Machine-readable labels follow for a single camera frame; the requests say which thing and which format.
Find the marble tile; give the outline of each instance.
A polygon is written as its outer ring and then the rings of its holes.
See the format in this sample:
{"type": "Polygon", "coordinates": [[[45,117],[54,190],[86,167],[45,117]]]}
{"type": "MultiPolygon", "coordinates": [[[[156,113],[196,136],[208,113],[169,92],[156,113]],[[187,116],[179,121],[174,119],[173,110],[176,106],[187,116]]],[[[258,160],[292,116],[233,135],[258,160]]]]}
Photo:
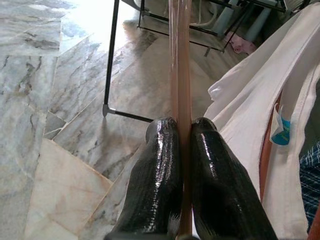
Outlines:
{"type": "Polygon", "coordinates": [[[53,140],[114,181],[145,140],[146,122],[108,115],[103,118],[101,92],[53,140]]]}
{"type": "Polygon", "coordinates": [[[22,240],[46,115],[0,94],[0,240],[22,240]]]}
{"type": "Polygon", "coordinates": [[[90,29],[82,26],[77,17],[68,14],[61,18],[60,55],[93,33],[90,29]]]}
{"type": "Polygon", "coordinates": [[[0,93],[47,114],[57,58],[0,55],[0,93]]]}
{"type": "Polygon", "coordinates": [[[112,230],[124,207],[131,170],[139,159],[144,147],[145,144],[143,143],[125,165],[106,197],[78,234],[79,240],[102,240],[112,230]]]}
{"type": "Polygon", "coordinates": [[[37,222],[36,228],[32,229],[25,236],[24,240],[78,240],[75,234],[63,228],[49,217],[43,217],[33,210],[30,210],[29,215],[33,216],[33,221],[39,222],[37,222]]]}
{"type": "Polygon", "coordinates": [[[18,7],[10,8],[5,13],[11,15],[62,18],[77,7],[67,0],[35,0],[18,7]]]}
{"type": "Polygon", "coordinates": [[[0,32],[1,55],[59,55],[59,19],[0,14],[0,32]]]}
{"type": "Polygon", "coordinates": [[[32,4],[35,0],[1,0],[0,1],[0,13],[5,14],[10,10],[20,7],[26,4],[32,4]]]}
{"type": "Polygon", "coordinates": [[[48,112],[46,116],[45,130],[43,137],[46,139],[53,139],[66,124],[61,118],[52,112],[48,112]]]}
{"type": "MultiPolygon", "coordinates": [[[[144,31],[140,37],[128,42],[114,53],[113,76],[120,74],[139,58],[156,39],[144,31]]],[[[59,57],[52,90],[50,111],[70,122],[105,88],[107,72],[105,47],[87,37],[59,57]]]]}
{"type": "Polygon", "coordinates": [[[111,185],[110,180],[80,159],[44,139],[25,227],[26,239],[34,239],[31,237],[34,234],[41,235],[48,220],[76,235],[111,185]]]}
{"type": "Polygon", "coordinates": [[[23,237],[57,58],[0,56],[0,239],[23,237]]]}

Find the wooden stick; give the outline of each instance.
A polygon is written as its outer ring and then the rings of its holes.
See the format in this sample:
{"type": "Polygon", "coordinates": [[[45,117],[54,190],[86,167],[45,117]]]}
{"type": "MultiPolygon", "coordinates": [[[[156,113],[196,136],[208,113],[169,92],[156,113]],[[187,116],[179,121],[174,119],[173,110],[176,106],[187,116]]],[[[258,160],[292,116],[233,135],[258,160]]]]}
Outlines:
{"type": "Polygon", "coordinates": [[[183,168],[180,235],[192,233],[190,189],[191,92],[189,24],[191,0],[169,0],[172,116],[176,120],[183,168]]]}
{"type": "MultiPolygon", "coordinates": [[[[277,111],[279,110],[280,99],[281,99],[281,93],[275,102],[275,104],[278,104],[276,106],[277,111]]],[[[260,201],[261,201],[261,203],[264,199],[266,180],[267,180],[267,174],[268,174],[268,166],[269,166],[269,160],[270,160],[270,154],[271,154],[271,148],[272,148],[272,142],[270,142],[270,140],[269,140],[270,139],[272,117],[273,117],[273,113],[271,113],[271,115],[270,115],[268,126],[267,126],[265,134],[264,134],[261,155],[260,155],[259,184],[260,184],[260,201]]]]}

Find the plaid fabric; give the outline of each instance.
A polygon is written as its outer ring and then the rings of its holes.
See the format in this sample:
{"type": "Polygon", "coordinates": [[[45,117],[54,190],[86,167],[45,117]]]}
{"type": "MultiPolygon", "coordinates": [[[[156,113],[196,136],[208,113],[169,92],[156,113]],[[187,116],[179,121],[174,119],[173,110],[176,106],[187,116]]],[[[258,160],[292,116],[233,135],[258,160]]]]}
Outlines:
{"type": "Polygon", "coordinates": [[[320,141],[300,158],[300,182],[308,232],[320,200],[320,141]]]}

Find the marble floor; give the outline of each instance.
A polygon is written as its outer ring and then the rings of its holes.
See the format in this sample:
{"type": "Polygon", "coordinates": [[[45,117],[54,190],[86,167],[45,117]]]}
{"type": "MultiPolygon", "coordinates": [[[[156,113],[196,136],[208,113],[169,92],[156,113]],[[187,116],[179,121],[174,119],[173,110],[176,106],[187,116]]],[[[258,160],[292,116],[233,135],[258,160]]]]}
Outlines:
{"type": "MultiPolygon", "coordinates": [[[[168,14],[165,0],[146,7],[168,14]]],[[[102,116],[112,10],[111,0],[0,0],[0,240],[102,240],[120,214],[148,124],[102,116]]],[[[110,106],[165,117],[169,39],[137,29],[138,18],[120,2],[110,106]]],[[[148,17],[142,24],[168,32],[148,17]]],[[[211,104],[207,89],[246,57],[205,52],[190,45],[193,118],[211,104]]]]}

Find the gray marble tile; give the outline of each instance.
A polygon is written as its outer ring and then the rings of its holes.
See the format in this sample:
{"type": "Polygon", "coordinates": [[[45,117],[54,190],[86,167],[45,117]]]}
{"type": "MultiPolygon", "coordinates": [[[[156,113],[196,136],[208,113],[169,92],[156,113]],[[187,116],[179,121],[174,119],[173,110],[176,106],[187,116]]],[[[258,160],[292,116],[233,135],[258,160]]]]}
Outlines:
{"type": "Polygon", "coordinates": [[[57,115],[52,112],[48,112],[43,137],[52,140],[61,131],[65,124],[66,122],[57,115]]]}
{"type": "Polygon", "coordinates": [[[26,4],[32,4],[35,0],[1,0],[0,1],[0,13],[9,13],[10,10],[20,7],[26,4]]]}
{"type": "Polygon", "coordinates": [[[1,55],[59,55],[59,19],[0,14],[0,31],[1,55]]]}
{"type": "Polygon", "coordinates": [[[88,27],[84,27],[81,24],[82,21],[80,22],[78,17],[77,15],[68,14],[61,18],[60,54],[73,48],[93,33],[88,27]]]}
{"type": "Polygon", "coordinates": [[[23,239],[57,58],[0,57],[0,239],[23,239]]]}
{"type": "Polygon", "coordinates": [[[77,4],[67,0],[35,0],[8,9],[5,13],[21,16],[35,16],[45,18],[62,18],[75,9],[77,4]]]}
{"type": "Polygon", "coordinates": [[[107,53],[88,37],[58,59],[50,112],[70,122],[104,89],[107,53]]]}
{"type": "Polygon", "coordinates": [[[101,92],[53,140],[96,171],[114,181],[144,142],[148,124],[118,116],[102,116],[101,92]]]}
{"type": "MultiPolygon", "coordinates": [[[[155,41],[153,33],[143,31],[114,53],[112,79],[139,58],[155,41]]],[[[70,122],[105,87],[108,53],[105,46],[87,37],[59,57],[52,90],[50,111],[70,122]]]]}
{"type": "Polygon", "coordinates": [[[106,197],[78,235],[79,240],[102,240],[115,225],[125,203],[131,170],[139,159],[145,145],[139,147],[116,179],[106,197]]]}
{"type": "Polygon", "coordinates": [[[46,115],[0,94],[0,240],[22,240],[46,115]]]}
{"type": "Polygon", "coordinates": [[[47,114],[56,63],[50,56],[0,56],[0,93],[47,114]]]}

